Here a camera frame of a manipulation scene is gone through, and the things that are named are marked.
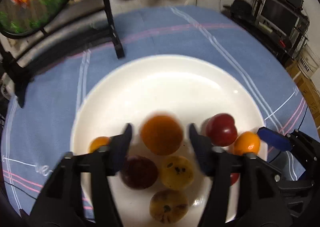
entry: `orange fruit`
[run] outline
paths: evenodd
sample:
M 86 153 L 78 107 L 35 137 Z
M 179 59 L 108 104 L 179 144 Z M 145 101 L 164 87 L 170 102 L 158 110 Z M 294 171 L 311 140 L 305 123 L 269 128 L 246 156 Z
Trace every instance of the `orange fruit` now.
M 174 118 L 156 115 L 144 123 L 140 136 L 152 153 L 170 155 L 179 149 L 183 140 L 183 130 Z
M 236 155 L 243 155 L 245 153 L 258 154 L 260 149 L 260 138 L 257 134 L 252 132 L 242 133 L 235 141 L 233 146 L 233 153 Z
M 92 140 L 90 147 L 89 147 L 89 153 L 93 153 L 99 147 L 101 147 L 103 145 L 108 145 L 109 143 L 110 143 L 109 137 L 97 137 L 94 140 Z

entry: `white bucket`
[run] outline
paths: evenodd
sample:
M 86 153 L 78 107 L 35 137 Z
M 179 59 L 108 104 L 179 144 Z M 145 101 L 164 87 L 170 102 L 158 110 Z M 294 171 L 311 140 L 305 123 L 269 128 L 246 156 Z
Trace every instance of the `white bucket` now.
M 308 45 L 305 46 L 302 54 L 299 56 L 298 67 L 301 72 L 309 79 L 320 67 L 319 58 L 314 54 L 314 52 Z

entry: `yellow fruit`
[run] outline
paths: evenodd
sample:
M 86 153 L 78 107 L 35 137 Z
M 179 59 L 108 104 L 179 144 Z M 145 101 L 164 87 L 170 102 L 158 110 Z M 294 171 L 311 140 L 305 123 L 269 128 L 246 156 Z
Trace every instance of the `yellow fruit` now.
M 193 182 L 193 166 L 184 156 L 170 156 L 162 161 L 161 182 L 169 189 L 183 190 Z
M 188 199 L 179 191 L 157 192 L 150 201 L 150 215 L 161 223 L 176 223 L 188 212 Z
M 183 140 L 183 130 L 175 119 L 167 115 L 156 115 L 141 128 L 143 143 L 156 155 L 176 152 Z
M 99 147 L 101 147 L 103 145 L 108 145 L 109 143 L 110 143 L 109 137 L 97 137 L 91 142 L 90 147 L 89 147 L 89 153 L 93 153 Z
M 243 155 L 245 153 L 258 154 L 260 149 L 260 138 L 257 134 L 252 132 L 242 133 L 234 143 L 233 153 L 236 155 Z

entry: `cardboard box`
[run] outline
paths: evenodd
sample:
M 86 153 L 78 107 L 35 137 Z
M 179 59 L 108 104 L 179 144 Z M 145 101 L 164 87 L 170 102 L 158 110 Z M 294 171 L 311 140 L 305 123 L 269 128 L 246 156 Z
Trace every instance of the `cardboard box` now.
M 301 91 L 317 127 L 320 126 L 320 96 L 312 81 L 306 78 L 294 62 L 287 66 L 287 72 Z

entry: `metal bolt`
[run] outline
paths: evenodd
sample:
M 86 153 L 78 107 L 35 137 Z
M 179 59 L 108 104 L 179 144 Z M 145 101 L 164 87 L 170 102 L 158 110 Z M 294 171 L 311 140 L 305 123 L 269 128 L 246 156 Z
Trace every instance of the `metal bolt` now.
M 250 159 L 256 159 L 256 158 L 257 158 L 256 154 L 255 154 L 255 153 L 252 153 L 252 152 L 246 153 L 246 156 L 247 156 L 248 158 L 250 158 Z
M 107 152 L 109 150 L 109 147 L 107 145 L 103 145 L 99 147 L 98 152 Z
M 278 174 L 275 175 L 275 181 L 276 181 L 276 182 L 279 182 L 279 181 L 280 181 L 280 175 L 278 175 Z
M 217 145 L 215 145 L 215 146 L 212 147 L 212 151 L 214 151 L 214 152 L 216 152 L 216 153 L 223 153 L 223 152 L 225 152 L 225 150 L 224 150 L 222 147 L 217 146 Z
M 73 157 L 73 153 L 72 152 L 66 152 L 65 154 L 64 154 L 64 158 L 65 159 L 70 159 L 70 158 L 72 158 Z

